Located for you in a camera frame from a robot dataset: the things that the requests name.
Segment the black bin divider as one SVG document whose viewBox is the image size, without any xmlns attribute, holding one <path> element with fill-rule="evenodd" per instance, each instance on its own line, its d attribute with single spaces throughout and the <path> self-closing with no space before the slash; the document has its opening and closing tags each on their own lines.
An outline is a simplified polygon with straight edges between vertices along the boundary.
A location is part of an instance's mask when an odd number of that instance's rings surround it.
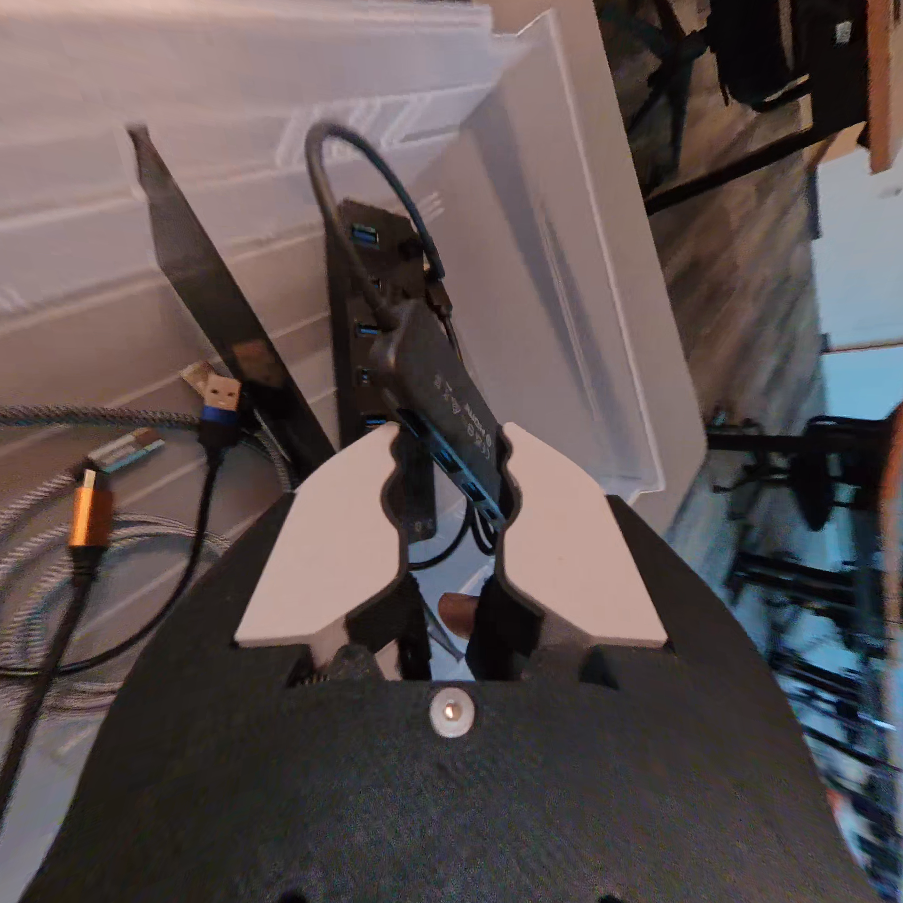
<svg viewBox="0 0 903 903">
<path fill-rule="evenodd" d="M 128 126 L 146 197 L 157 265 L 194 322 L 243 387 L 246 406 L 300 481 L 335 454 L 262 322 L 154 147 L 146 126 Z"/>
</svg>

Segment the black long usb hub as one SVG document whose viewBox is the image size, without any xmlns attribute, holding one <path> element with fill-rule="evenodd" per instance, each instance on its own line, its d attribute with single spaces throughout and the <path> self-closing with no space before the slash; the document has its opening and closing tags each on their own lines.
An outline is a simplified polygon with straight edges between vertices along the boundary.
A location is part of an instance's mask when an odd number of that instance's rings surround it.
<svg viewBox="0 0 903 903">
<path fill-rule="evenodd" d="M 411 220 L 349 199 L 341 202 L 340 213 L 373 287 L 393 300 L 422 297 L 423 257 Z M 377 323 L 333 237 L 327 238 L 326 270 L 340 447 L 344 448 L 394 416 L 375 386 L 368 364 L 379 333 Z M 401 477 L 391 489 L 389 501 L 412 545 L 436 534 L 435 468 L 428 451 L 404 427 L 397 450 Z"/>
</svg>

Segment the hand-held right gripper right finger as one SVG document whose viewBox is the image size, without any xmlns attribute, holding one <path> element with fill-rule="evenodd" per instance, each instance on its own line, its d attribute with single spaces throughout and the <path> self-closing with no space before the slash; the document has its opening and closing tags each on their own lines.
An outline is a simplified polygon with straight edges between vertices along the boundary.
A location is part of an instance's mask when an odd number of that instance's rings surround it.
<svg viewBox="0 0 903 903">
<path fill-rule="evenodd" d="M 540 615 L 538 643 L 661 649 L 667 632 L 603 487 L 521 426 L 505 423 L 501 435 L 513 509 L 496 577 Z"/>
</svg>

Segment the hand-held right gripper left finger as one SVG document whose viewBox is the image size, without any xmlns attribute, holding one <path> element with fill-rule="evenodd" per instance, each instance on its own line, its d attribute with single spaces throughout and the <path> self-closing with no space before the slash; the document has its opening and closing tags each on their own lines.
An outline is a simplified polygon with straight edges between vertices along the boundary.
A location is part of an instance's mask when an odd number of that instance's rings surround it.
<svg viewBox="0 0 903 903">
<path fill-rule="evenodd" d="M 348 643 L 346 617 L 403 572 L 400 527 L 385 491 L 397 425 L 381 425 L 317 468 L 294 493 L 234 634 L 243 649 Z"/>
</svg>

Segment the black usb cable blue collar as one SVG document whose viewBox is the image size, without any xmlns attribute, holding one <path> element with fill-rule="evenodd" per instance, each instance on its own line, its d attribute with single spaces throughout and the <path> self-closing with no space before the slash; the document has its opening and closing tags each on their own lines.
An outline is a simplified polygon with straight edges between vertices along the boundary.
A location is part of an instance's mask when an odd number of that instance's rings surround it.
<svg viewBox="0 0 903 903">
<path fill-rule="evenodd" d="M 60 665 L 62 654 L 88 602 L 90 589 L 96 580 L 111 535 L 111 494 L 107 491 L 106 478 L 102 476 L 103 469 L 90 458 L 86 458 L 74 469 L 76 490 L 69 541 L 71 602 L 61 617 L 57 634 L 53 638 L 54 645 L 60 648 L 50 669 L 51 676 L 83 673 L 124 654 L 168 618 L 187 593 L 198 570 L 207 537 L 210 504 L 220 467 L 226 453 L 238 443 L 241 397 L 242 385 L 238 380 L 219 376 L 208 378 L 196 431 L 198 444 L 205 453 L 205 481 L 198 501 L 189 556 L 181 578 L 167 602 L 133 637 L 118 646 L 79 663 Z"/>
</svg>

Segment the clear plastic bin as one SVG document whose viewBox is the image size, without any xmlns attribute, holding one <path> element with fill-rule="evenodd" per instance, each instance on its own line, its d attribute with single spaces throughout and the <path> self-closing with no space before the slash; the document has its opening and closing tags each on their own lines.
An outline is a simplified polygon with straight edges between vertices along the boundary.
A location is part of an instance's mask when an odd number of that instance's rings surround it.
<svg viewBox="0 0 903 903">
<path fill-rule="evenodd" d="M 702 428 L 592 18 L 588 2 L 2 2 L 2 404 L 189 400 L 177 371 L 212 345 L 153 254 L 127 135 L 144 125 L 337 441 L 303 159 L 335 119 L 423 210 L 493 413 L 664 526 Z"/>
</svg>

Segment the person's right hand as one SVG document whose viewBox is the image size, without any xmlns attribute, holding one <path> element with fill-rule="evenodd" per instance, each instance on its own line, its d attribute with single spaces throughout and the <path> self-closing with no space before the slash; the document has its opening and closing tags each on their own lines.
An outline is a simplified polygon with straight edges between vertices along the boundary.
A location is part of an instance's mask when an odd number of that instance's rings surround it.
<svg viewBox="0 0 903 903">
<path fill-rule="evenodd" d="M 468 640 L 473 633 L 479 603 L 478 596 L 444 593 L 438 600 L 437 613 L 452 635 Z"/>
</svg>

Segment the black office chair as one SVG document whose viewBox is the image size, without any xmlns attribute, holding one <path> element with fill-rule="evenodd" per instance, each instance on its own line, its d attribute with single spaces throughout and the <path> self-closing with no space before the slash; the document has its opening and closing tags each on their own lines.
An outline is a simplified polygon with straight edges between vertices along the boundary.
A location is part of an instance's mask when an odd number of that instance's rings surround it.
<svg viewBox="0 0 903 903">
<path fill-rule="evenodd" d="M 871 420 L 822 413 L 797 435 L 768 435 L 750 419 L 712 424 L 706 429 L 710 451 L 752 458 L 737 482 L 718 491 L 731 493 L 753 483 L 788 488 L 808 528 L 819 532 L 835 508 L 864 510 L 876 501 L 895 415 Z"/>
</svg>

